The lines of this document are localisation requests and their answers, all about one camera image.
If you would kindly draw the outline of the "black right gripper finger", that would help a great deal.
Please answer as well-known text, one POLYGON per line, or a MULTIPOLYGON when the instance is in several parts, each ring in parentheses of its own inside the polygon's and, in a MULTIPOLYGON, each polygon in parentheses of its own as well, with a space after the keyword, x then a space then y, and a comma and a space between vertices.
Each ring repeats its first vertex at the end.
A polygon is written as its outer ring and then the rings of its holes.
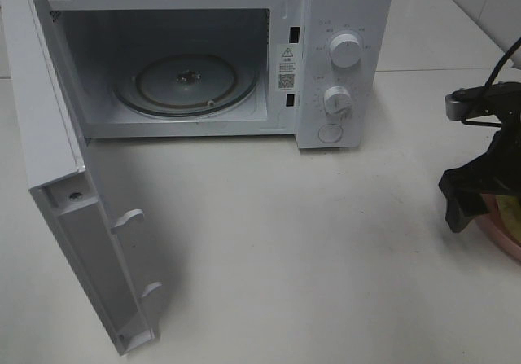
POLYGON ((456 191, 447 194, 445 220, 453 233, 462 232, 476 217, 488 213, 488 207, 480 194, 456 191))

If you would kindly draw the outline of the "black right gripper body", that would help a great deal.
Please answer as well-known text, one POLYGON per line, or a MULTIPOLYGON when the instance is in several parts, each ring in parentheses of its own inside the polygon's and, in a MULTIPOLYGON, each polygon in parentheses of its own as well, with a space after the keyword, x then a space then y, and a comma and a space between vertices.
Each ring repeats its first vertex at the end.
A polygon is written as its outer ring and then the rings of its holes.
POLYGON ((520 130, 498 130, 485 153, 446 170, 439 188, 448 196, 467 192, 520 197, 520 130))

